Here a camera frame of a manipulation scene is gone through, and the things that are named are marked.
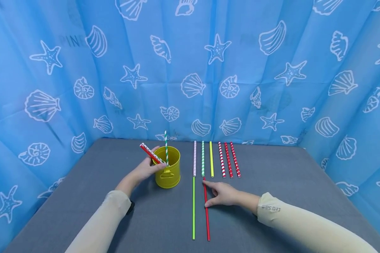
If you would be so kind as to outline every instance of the beige sleeve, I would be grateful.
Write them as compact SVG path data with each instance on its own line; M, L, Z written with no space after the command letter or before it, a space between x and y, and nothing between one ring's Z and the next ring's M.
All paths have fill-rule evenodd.
M278 229L318 253L377 253L365 240L315 213L265 193L259 200L260 223Z
M131 201L124 192L110 191L65 253L107 253L115 230L130 206Z

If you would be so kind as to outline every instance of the hand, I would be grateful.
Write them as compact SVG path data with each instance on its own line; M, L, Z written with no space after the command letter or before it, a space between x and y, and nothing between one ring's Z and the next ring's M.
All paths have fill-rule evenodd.
M154 147L152 152L155 152L159 146ZM166 163L159 163L151 166L151 158L146 157L134 170L125 176L115 188L116 190L124 192L128 197L131 196L132 191L142 181L150 177L153 173L163 170L166 167Z

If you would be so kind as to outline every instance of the gray tablecloth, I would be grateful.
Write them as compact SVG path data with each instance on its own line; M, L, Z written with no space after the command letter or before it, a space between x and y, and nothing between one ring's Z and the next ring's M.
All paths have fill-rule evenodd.
M4 252L63 253L105 195L145 158L145 152L139 148L141 142L96 141ZM145 143L150 148L163 145L158 141ZM193 241L193 143L171 142L170 145L181 152L180 183L172 189L161 189L154 177L143 182L132 195L136 203L134 213L121 221L110 253L309 252L280 232L260 224L254 215L240 207L209 208L211 241L207 242L200 143L197 146L196 240ZM216 143L213 151L215 177L212 179L207 144L206 179L224 181L258 195L270 192L284 202L353 231L380 253L380 236L304 149L235 145L240 179L236 178L235 171L233 179L222 178Z

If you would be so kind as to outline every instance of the blue curtain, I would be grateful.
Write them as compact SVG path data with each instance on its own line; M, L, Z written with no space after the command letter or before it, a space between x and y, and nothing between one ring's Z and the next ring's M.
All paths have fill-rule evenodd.
M164 130L303 147L380 233L380 0L0 0L0 252L96 139Z

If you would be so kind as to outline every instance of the red polka dot straw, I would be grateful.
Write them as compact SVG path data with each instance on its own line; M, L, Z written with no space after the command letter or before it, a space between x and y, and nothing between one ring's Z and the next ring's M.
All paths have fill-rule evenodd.
M227 163L228 163L229 177L230 177L230 178L233 178L234 175L232 174L231 160L229 159L228 145L227 145L226 142L224 143L224 147L225 147L225 154L227 155Z
M224 165L224 158L222 157L221 142L218 142L218 151L220 152L220 161L221 161L221 172L222 172L222 177L223 177L223 178L226 178L227 176L225 175L225 165Z
M236 174L238 175L238 178L241 177L241 172L240 168L238 166L238 161L236 160L236 155L235 155L235 149L232 141L230 142L231 145L231 150L232 150L232 156L234 157L234 163L235 163L235 169L236 169Z

